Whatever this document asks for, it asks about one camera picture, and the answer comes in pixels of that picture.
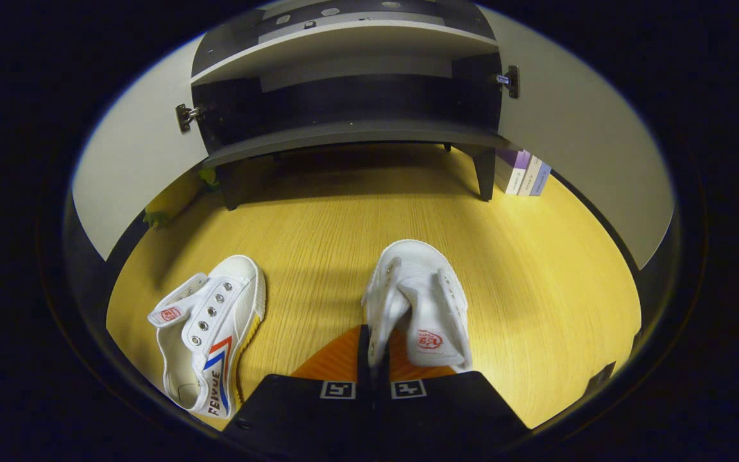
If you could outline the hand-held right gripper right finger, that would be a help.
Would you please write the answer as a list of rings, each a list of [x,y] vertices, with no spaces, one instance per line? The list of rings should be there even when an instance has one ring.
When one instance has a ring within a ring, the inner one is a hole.
[[[378,453],[493,453],[531,431],[480,372],[420,368],[394,330],[375,369]]]

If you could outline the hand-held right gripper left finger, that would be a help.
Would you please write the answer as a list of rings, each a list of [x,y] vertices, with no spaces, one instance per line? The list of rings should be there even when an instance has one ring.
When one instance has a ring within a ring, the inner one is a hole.
[[[368,329],[359,325],[291,375],[265,375],[223,430],[250,450],[360,450],[371,415]]]

